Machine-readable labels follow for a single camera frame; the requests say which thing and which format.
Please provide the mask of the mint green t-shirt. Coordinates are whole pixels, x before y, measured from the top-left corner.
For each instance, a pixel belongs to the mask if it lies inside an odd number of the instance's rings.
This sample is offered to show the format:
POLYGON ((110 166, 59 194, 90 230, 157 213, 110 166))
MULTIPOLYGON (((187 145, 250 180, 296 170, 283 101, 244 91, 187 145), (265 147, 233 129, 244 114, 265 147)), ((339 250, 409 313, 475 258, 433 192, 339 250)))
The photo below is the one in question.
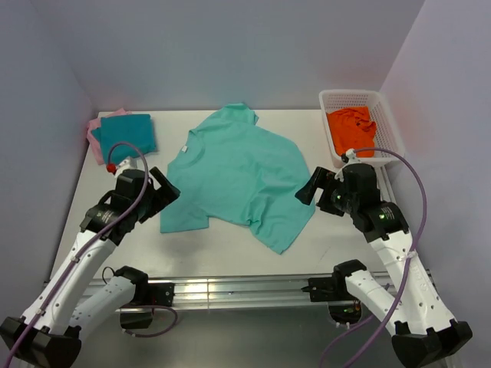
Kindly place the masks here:
POLYGON ((248 228, 278 255, 292 245, 315 212, 295 197, 311 175, 296 144, 258 120, 231 103, 188 132, 167 167, 180 196, 161 212, 162 233, 205 229, 218 218, 248 228))

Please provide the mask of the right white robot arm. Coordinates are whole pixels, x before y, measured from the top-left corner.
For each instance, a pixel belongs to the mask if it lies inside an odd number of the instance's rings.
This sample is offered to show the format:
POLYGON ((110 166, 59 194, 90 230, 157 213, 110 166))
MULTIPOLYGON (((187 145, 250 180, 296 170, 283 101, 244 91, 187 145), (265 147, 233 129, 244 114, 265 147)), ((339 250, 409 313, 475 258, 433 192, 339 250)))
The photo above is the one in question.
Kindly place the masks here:
POLYGON ((333 268, 331 276, 311 278, 302 290, 313 302, 359 300, 391 336, 397 358, 405 367, 424 367, 457 352, 473 336, 445 306, 416 250, 404 215, 382 199, 375 168, 365 163, 346 165, 339 174, 318 167, 295 197, 332 215, 350 215, 392 280, 392 296, 378 284, 367 266, 354 259, 333 268))

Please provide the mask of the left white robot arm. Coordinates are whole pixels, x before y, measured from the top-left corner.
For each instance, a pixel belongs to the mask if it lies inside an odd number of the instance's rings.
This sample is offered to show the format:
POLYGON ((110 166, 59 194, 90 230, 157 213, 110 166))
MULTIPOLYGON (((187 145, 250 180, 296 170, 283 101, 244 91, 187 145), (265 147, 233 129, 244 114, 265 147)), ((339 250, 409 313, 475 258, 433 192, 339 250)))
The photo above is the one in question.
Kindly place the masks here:
POLYGON ((126 306, 154 309, 146 273, 123 266, 86 301, 81 297, 105 260, 135 225, 154 217, 180 192, 153 167, 122 169, 114 189, 88 209, 62 266, 20 317, 7 317, 1 338, 8 361, 36 367, 70 367, 91 331, 126 306))

